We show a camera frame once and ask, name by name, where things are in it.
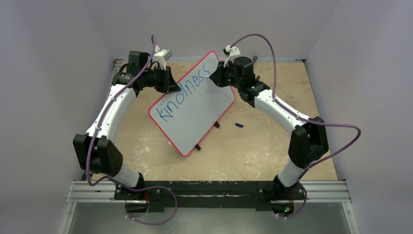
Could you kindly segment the red framed whiteboard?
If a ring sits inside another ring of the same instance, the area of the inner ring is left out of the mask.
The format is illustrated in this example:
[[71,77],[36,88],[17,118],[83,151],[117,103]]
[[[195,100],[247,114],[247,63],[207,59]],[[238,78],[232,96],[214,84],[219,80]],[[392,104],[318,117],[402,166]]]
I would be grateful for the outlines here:
[[178,81],[180,91],[162,95],[148,115],[182,156],[189,155],[235,101],[231,87],[216,86],[209,76],[219,58],[210,51]]

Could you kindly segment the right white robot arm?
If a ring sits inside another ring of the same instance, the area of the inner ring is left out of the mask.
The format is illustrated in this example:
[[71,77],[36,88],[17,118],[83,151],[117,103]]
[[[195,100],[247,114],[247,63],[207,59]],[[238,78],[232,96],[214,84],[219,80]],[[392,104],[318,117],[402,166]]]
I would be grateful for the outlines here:
[[247,57],[236,58],[228,65],[220,61],[209,79],[218,87],[237,89],[244,102],[272,117],[290,135],[289,161],[274,178],[273,186],[277,197],[286,198],[304,170],[329,151],[323,119],[303,115],[273,96],[270,87],[256,77],[253,62]]

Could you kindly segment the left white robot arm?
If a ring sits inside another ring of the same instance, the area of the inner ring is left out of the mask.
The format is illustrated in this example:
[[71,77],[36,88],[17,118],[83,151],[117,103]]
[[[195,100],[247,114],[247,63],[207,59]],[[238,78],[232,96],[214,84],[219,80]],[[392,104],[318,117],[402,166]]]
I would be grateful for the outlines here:
[[141,173],[124,164],[114,143],[121,122],[140,91],[146,87],[169,94],[181,91],[173,79],[167,61],[172,51],[155,48],[154,55],[130,51],[128,62],[113,75],[109,96],[98,117],[86,133],[73,139],[81,169],[87,174],[101,174],[126,186],[132,199],[145,194]]

